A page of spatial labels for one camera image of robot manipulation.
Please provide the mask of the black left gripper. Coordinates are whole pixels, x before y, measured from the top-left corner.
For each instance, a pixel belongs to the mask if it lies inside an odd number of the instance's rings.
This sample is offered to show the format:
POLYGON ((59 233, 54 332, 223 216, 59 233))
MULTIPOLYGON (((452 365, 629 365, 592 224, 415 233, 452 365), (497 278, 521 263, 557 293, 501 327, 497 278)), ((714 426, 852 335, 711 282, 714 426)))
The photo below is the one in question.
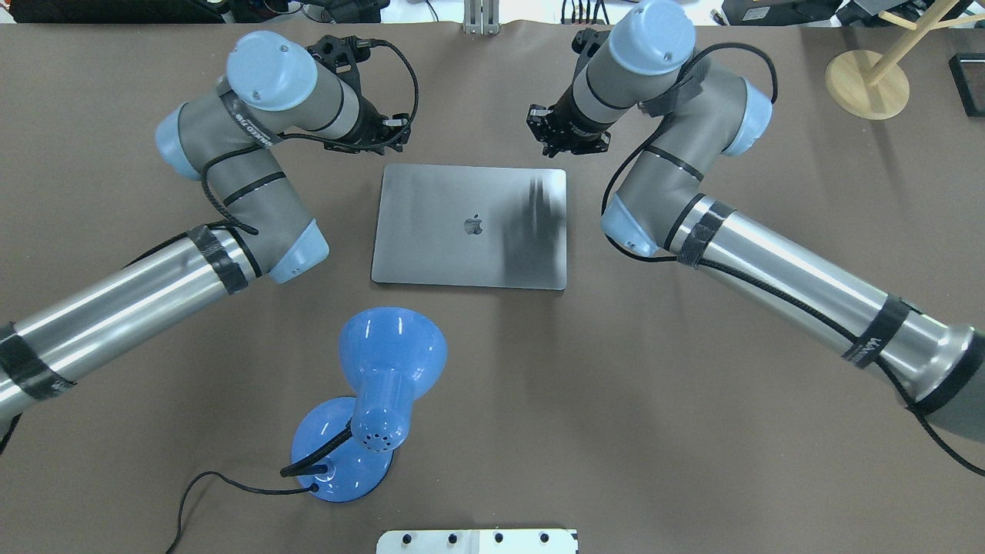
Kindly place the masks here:
POLYGON ((323 127, 323 148, 340 153, 385 154, 403 151, 409 141, 411 113, 384 116, 368 99, 358 94, 342 97, 339 112, 323 127))

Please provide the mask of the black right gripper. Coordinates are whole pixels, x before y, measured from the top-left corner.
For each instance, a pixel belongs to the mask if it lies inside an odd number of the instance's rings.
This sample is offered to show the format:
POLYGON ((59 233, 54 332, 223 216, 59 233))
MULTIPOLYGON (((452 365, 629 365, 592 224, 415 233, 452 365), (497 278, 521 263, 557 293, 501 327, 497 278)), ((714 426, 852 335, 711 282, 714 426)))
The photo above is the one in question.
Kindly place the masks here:
POLYGON ((612 106, 602 101, 588 85, 571 85, 552 106, 532 104, 526 123, 542 154, 552 158, 563 152, 574 155, 605 153, 611 143, 608 128, 612 106))

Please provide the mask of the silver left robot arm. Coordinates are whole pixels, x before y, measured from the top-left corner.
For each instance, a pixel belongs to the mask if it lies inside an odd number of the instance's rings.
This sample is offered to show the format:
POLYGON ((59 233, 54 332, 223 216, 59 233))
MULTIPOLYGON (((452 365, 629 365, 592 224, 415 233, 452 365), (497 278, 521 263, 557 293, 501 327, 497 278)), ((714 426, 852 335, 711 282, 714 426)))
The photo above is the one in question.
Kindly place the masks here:
POLYGON ((401 151, 415 113, 384 116, 359 63, 390 42, 325 35, 302 46, 258 29, 240 38, 211 91, 159 123, 162 160, 219 214, 105 279, 2 324, 2 421, 69 392, 85 375, 263 276, 285 283, 324 262, 316 217, 275 160, 296 139, 331 152, 401 151))

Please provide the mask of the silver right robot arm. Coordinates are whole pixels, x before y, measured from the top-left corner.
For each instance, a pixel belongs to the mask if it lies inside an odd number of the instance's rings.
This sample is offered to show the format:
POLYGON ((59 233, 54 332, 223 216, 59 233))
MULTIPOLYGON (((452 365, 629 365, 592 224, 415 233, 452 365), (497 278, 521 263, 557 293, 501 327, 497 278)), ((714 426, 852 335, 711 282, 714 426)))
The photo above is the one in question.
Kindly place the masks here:
POLYGON ((643 1, 606 31, 580 29, 573 80, 527 123, 549 157, 604 153, 631 108, 660 124, 620 166, 601 209, 608 240, 641 262, 662 252, 770 306, 860 369, 901 387, 919 421, 983 441, 983 333, 938 322, 700 191, 714 162, 763 135, 774 95, 696 47, 672 1, 643 1))

